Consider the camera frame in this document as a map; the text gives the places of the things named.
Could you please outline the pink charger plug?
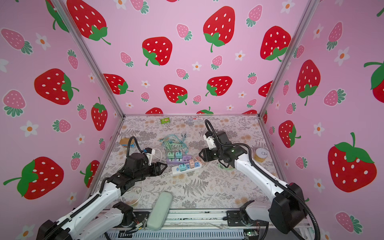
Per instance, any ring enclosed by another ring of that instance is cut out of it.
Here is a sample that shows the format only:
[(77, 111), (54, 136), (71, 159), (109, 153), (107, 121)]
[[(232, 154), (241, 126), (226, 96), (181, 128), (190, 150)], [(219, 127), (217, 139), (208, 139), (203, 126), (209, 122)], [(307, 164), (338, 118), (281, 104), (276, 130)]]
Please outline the pink charger plug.
[(195, 167), (195, 162), (194, 162), (194, 160), (190, 160), (189, 164), (190, 164), (190, 168), (191, 168), (191, 169), (193, 169), (193, 168)]

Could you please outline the green charger plug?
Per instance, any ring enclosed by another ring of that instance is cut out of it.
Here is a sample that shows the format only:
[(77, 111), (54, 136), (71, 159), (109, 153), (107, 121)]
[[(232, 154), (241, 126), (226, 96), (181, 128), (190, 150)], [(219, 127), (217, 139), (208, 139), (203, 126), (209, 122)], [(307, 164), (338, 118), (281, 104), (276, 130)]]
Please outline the green charger plug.
[(175, 153), (174, 153), (174, 152), (168, 152), (168, 153), (167, 153), (167, 158), (168, 158), (169, 160), (175, 159)]

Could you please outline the white blue power strip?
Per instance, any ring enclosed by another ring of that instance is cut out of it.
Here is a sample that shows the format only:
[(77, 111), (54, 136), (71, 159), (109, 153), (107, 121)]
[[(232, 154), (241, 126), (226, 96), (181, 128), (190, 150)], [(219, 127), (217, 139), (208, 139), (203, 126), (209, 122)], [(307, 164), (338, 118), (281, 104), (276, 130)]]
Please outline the white blue power strip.
[(187, 165), (187, 169), (183, 172), (179, 171), (179, 169), (178, 169), (179, 165), (172, 167), (172, 175), (178, 176), (178, 175), (190, 173), (190, 172), (193, 172), (193, 171), (196, 171), (196, 170), (199, 170), (202, 168), (202, 164), (200, 162), (195, 162), (195, 167), (193, 169), (190, 168), (190, 164), (186, 164), (186, 165)]

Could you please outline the teal charger plug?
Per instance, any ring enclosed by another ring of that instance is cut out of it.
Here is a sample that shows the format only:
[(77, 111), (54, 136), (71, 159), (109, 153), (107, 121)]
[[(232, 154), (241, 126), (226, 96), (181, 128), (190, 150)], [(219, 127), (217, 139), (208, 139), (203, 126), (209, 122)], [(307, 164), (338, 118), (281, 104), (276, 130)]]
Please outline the teal charger plug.
[(175, 157), (176, 157), (176, 159), (182, 159), (183, 158), (182, 152), (176, 152)]
[(183, 171), (185, 171), (187, 169), (187, 165), (186, 164), (181, 164), (181, 165), (178, 166), (178, 169), (179, 169), (180, 172), (183, 172)]

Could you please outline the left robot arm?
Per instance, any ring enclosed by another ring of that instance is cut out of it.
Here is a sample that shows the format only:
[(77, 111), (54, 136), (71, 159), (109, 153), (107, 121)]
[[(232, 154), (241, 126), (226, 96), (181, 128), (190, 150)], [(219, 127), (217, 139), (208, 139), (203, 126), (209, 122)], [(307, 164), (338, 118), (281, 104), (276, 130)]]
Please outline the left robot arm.
[(104, 178), (100, 189), (76, 209), (57, 221), (43, 223), (37, 233), (38, 240), (95, 240), (108, 230), (134, 221), (133, 208), (119, 198), (137, 182), (160, 176), (168, 167), (153, 162), (153, 150), (139, 149), (127, 153), (121, 169)]

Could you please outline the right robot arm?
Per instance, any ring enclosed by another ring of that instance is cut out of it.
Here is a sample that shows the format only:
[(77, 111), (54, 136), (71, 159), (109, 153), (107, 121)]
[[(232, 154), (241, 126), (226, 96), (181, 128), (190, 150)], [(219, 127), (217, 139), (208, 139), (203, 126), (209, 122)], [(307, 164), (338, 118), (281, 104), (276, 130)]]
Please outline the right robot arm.
[(209, 120), (205, 120), (205, 126), (207, 132), (204, 139), (208, 147), (199, 153), (204, 162), (219, 161), (224, 168), (232, 167), (254, 182), (271, 202), (266, 210), (266, 221), (272, 223), (281, 233), (292, 232), (298, 239), (303, 239), (295, 227), (309, 217), (315, 232), (314, 238), (321, 239), (316, 217), (306, 204), (303, 191), (297, 184), (288, 184), (269, 173), (254, 161), (250, 146), (232, 143), (225, 132), (216, 132)]

